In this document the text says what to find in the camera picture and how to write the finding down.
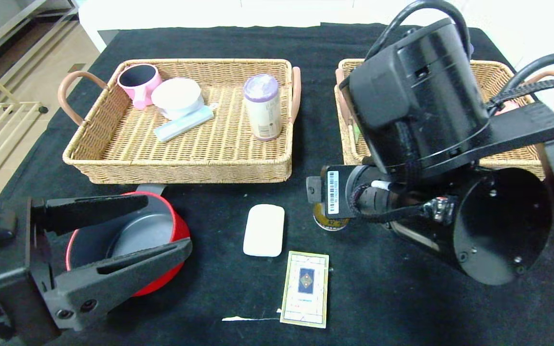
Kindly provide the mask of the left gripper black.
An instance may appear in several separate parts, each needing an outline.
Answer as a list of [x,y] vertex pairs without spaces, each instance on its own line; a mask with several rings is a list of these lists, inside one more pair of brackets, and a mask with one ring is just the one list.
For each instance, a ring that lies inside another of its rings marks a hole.
[[132,194],[29,200],[22,220],[0,212],[0,339],[41,346],[59,337],[59,328],[81,331],[185,261],[190,238],[60,274],[43,293],[52,287],[52,271],[39,258],[37,230],[64,235],[146,206],[146,195]]

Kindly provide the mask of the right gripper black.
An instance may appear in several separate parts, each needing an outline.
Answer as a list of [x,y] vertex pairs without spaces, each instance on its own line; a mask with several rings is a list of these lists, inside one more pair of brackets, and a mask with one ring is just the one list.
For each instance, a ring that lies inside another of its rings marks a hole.
[[328,219],[351,219],[357,216],[349,206],[354,188],[361,183],[363,173],[370,166],[332,165],[325,166],[320,176],[306,178],[306,197],[310,204],[323,205],[323,214]]

